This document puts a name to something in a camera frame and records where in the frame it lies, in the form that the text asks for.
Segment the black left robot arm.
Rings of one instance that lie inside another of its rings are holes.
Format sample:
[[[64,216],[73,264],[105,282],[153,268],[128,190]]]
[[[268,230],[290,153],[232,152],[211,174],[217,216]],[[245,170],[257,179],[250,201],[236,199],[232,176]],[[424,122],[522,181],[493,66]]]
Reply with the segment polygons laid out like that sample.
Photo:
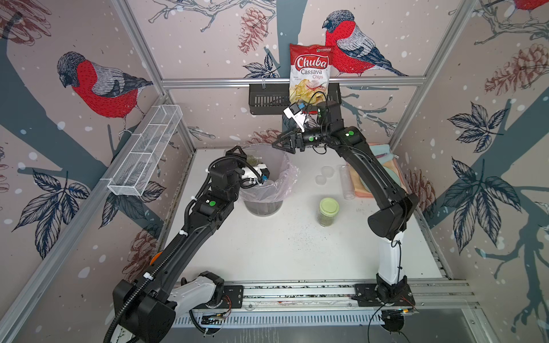
[[[180,287],[176,283],[199,248],[229,217],[240,190],[264,184],[269,177],[266,165],[252,166],[240,146],[214,160],[184,210],[182,228],[140,276],[132,282],[122,280],[114,288],[115,316],[104,341],[110,342],[122,326],[132,334],[132,342],[161,342],[184,313],[199,305],[220,304],[224,280],[212,272]]]

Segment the short clear mung bean jar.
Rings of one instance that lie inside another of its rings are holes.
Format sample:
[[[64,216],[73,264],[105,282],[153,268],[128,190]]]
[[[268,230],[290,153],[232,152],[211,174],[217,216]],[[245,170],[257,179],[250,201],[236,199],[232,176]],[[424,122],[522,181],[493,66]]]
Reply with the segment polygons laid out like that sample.
[[[248,154],[246,158],[246,163],[249,168],[251,167],[259,167],[260,164],[262,164],[262,160],[260,157],[256,157],[254,155]]]

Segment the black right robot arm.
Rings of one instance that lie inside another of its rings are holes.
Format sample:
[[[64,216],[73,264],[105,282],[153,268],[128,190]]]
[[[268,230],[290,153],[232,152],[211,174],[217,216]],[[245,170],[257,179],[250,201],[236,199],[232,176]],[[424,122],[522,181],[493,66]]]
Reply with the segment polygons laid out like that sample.
[[[304,104],[291,104],[283,117],[297,127],[280,134],[272,147],[294,154],[308,147],[325,145],[337,152],[357,173],[373,195],[379,210],[367,219],[373,233],[380,237],[380,265],[376,274],[377,298],[394,304],[410,292],[402,269],[403,237],[419,199],[407,193],[387,173],[373,154],[366,138],[356,127],[346,127],[336,102],[317,105],[317,127],[306,128]]]

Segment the green lid mung bean jar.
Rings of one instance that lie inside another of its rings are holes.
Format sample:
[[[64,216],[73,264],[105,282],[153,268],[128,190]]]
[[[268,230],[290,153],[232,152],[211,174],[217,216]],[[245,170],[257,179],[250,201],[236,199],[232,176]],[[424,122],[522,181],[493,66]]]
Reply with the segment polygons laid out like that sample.
[[[332,197],[323,198],[318,207],[317,221],[323,227],[329,227],[334,224],[335,218],[340,211],[340,205]]]

